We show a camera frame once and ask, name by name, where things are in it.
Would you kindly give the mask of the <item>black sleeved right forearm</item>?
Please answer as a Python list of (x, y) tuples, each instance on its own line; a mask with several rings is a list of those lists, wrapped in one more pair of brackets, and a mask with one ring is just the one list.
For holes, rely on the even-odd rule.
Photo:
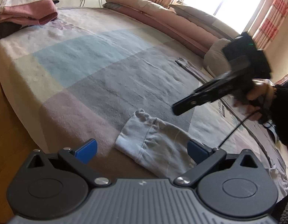
[(260, 88), (265, 98), (264, 108), (275, 124), (276, 133), (288, 146), (288, 81), (275, 86), (263, 83)]

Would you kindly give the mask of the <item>person right hand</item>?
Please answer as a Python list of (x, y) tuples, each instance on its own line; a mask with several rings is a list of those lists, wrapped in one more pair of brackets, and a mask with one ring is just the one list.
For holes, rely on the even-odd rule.
[(275, 88), (268, 79), (254, 79), (253, 83), (254, 87), (247, 93), (246, 99), (248, 101), (259, 101), (260, 98), (263, 98), (261, 107), (244, 104), (238, 100), (234, 101), (234, 107), (239, 108), (241, 113), (245, 114), (246, 116), (250, 115), (249, 120), (258, 121), (262, 116), (260, 110), (262, 108), (269, 109), (271, 106), (275, 95)]

